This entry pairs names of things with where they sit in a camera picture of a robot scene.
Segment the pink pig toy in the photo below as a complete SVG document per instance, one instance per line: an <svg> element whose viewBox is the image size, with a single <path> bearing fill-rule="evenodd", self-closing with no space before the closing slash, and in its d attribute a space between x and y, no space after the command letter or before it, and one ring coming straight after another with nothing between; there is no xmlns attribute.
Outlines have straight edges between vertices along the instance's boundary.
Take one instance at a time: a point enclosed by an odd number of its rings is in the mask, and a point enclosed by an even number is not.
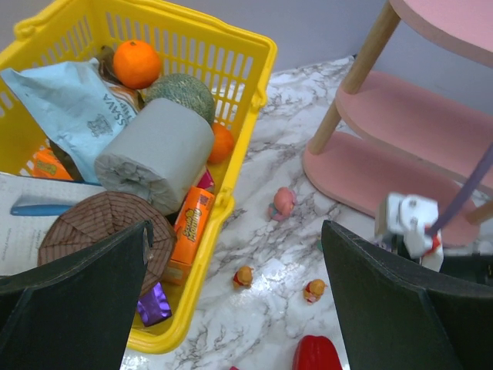
<svg viewBox="0 0 493 370"><path fill-rule="evenodd" d="M286 220L296 205L296 194L288 187L281 187L268 207L268 215L272 220Z"/></svg>

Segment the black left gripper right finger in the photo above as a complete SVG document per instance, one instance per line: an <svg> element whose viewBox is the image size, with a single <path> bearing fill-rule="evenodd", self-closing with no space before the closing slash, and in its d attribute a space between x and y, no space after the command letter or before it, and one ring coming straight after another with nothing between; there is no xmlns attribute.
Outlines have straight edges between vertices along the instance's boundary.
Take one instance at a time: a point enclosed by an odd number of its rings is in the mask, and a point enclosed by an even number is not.
<svg viewBox="0 0 493 370"><path fill-rule="evenodd" d="M490 369L492 288L431 271L332 220L321 243L352 369Z"/></svg>

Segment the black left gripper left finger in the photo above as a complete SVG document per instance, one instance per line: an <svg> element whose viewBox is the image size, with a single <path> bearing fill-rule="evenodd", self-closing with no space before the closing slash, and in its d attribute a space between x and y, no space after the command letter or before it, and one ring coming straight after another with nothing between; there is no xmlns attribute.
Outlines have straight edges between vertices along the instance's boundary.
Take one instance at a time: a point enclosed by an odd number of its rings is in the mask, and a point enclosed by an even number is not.
<svg viewBox="0 0 493 370"><path fill-rule="evenodd" d="M3 369L118 369L153 246L140 221L1 279Z"/></svg>

